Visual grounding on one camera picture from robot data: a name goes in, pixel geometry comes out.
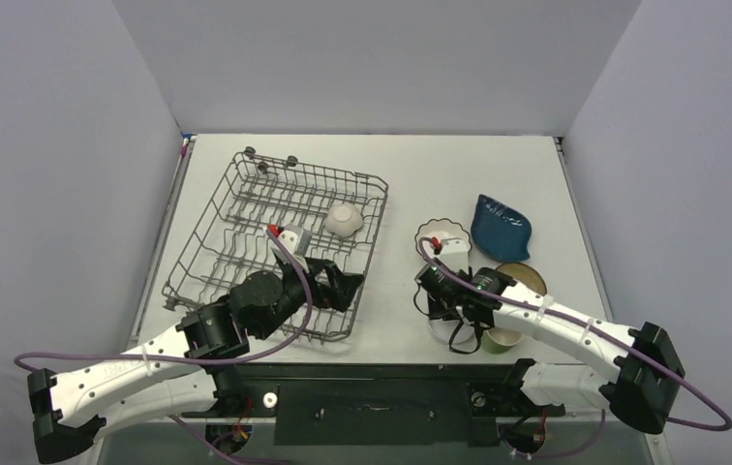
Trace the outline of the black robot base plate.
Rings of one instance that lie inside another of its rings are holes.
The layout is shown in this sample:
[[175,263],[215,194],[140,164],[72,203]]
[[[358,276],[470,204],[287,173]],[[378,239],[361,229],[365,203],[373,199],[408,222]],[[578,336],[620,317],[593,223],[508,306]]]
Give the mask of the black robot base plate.
[[560,418],[563,406],[538,407],[516,387],[526,365],[248,363],[210,389],[203,412],[184,419],[242,418],[274,428],[277,446],[494,447],[498,421]]

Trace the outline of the green mug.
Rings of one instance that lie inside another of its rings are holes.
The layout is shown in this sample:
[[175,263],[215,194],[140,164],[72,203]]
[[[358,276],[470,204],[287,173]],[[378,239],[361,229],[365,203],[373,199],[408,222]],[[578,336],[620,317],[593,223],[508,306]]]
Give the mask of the green mug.
[[492,327],[481,337],[481,349],[493,355],[504,354],[523,340],[523,334],[514,330]]

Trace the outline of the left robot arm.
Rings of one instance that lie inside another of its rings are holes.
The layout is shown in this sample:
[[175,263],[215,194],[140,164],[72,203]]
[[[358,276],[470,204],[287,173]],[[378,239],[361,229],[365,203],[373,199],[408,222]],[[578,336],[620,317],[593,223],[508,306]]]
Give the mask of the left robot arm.
[[249,340],[266,339],[301,308],[347,311],[365,280],[330,260],[277,264],[279,273],[248,275],[129,351],[75,371],[33,370],[27,387],[39,462],[68,460],[153,418],[237,414],[245,392],[230,369],[250,352]]

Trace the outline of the tan brown bowl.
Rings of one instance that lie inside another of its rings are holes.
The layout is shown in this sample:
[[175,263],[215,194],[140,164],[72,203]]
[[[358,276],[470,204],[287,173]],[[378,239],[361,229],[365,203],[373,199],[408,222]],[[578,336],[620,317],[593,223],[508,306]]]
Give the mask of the tan brown bowl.
[[547,294],[547,285],[543,277],[525,263],[502,263],[496,270],[525,285],[538,295]]

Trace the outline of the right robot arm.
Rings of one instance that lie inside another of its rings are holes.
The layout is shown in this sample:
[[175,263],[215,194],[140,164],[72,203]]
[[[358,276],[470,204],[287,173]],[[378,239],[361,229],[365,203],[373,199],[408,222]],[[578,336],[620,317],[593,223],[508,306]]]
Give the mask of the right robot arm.
[[512,330],[576,359],[574,365],[526,361],[502,391],[505,407],[525,414],[534,406],[609,410],[625,425],[659,434],[670,419],[685,369],[665,329],[636,328],[588,317],[493,268],[450,278],[426,265],[416,283],[460,322],[479,330]]

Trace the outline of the small white lobed bowl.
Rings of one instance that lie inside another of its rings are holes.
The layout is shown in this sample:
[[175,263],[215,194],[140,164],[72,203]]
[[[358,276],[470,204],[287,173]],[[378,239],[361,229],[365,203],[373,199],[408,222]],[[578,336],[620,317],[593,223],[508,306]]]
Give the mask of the small white lobed bowl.
[[323,222],[324,229],[338,237],[347,238],[359,231],[364,224],[363,216],[352,203],[333,204]]

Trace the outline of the plain white bowl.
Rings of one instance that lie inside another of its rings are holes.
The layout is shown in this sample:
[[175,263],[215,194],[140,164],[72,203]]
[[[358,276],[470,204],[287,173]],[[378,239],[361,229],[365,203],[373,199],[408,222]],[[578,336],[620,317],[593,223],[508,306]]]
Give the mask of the plain white bowl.
[[460,320],[436,319],[427,324],[433,337],[445,345],[463,350],[477,341],[473,328]]

